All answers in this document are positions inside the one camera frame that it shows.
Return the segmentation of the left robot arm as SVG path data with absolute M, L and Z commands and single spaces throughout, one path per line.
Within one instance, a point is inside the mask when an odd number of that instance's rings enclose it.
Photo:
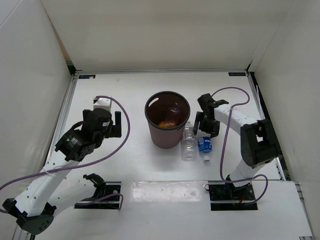
M 65 191 L 55 191 L 71 170 L 86 166 L 81 161 L 99 148 L 104 139 L 122 136 L 121 114 L 103 108 L 85 109 L 83 120 L 56 143 L 57 155 L 49 159 L 41 172 L 30 176 L 33 181 L 20 195 L 4 201 L 2 211 L 15 217 L 22 230 L 39 235 L 67 208 L 86 198 L 93 198 L 94 202 L 103 200 L 107 185 L 96 173 L 83 175 L 79 183 Z

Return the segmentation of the blue label plastic bottle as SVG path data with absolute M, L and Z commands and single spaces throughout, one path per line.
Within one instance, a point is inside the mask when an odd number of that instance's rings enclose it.
M 202 136 L 197 139 L 198 151 L 205 163 L 211 160 L 212 141 L 209 136 Z

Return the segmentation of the orange plastic bottle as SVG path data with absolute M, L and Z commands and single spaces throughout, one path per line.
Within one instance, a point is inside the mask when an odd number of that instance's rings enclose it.
M 175 121 L 161 121 L 158 126 L 161 128 L 174 128 L 177 125 Z

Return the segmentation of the clear plastic bottle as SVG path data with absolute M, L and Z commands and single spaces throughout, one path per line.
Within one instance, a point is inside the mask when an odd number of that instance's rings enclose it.
M 178 125 L 179 118 L 181 115 L 181 110 L 175 106 L 169 107 L 166 111 L 164 121 L 175 121 L 176 126 Z

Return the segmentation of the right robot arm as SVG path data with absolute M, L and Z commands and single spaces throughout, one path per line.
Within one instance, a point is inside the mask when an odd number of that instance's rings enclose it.
M 209 94 L 203 94 L 197 102 L 201 111 L 196 113 L 193 132 L 201 131 L 206 136 L 216 138 L 220 125 L 226 125 L 221 158 L 224 158 L 229 130 L 240 136 L 241 161 L 226 178 L 224 193 L 230 200 L 238 199 L 243 188 L 254 179 L 256 173 L 280 153 L 274 127 L 269 119 L 257 120 L 236 109 L 239 104 L 230 105 L 224 99 L 214 100 Z

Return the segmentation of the clear labelled water bottle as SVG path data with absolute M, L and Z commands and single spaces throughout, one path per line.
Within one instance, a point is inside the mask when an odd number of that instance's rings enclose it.
M 193 161 L 196 158 L 197 146 L 193 132 L 193 125 L 188 121 L 183 129 L 181 139 L 181 155 L 184 161 Z

